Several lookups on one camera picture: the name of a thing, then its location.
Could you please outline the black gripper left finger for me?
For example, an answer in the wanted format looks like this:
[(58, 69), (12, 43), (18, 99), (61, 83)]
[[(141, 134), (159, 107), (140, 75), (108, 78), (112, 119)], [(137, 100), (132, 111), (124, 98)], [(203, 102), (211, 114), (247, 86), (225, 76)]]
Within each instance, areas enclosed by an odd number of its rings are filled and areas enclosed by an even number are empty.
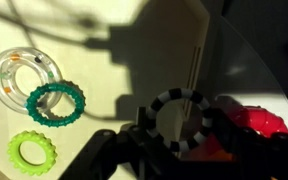
[(139, 107), (135, 124), (123, 125), (119, 133), (95, 132), (59, 180), (108, 180), (124, 163), (138, 180), (176, 180), (186, 175), (186, 163), (147, 134), (146, 122), (146, 108)]

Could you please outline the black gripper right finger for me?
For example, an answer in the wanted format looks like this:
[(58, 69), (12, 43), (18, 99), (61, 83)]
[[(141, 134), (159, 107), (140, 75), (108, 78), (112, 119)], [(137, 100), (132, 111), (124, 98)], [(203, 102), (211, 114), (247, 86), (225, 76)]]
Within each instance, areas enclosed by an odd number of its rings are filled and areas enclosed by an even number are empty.
[(234, 161), (192, 162), (188, 177), (194, 180), (288, 180), (288, 133), (265, 137), (247, 126), (237, 126), (221, 109), (203, 110), (213, 133)]

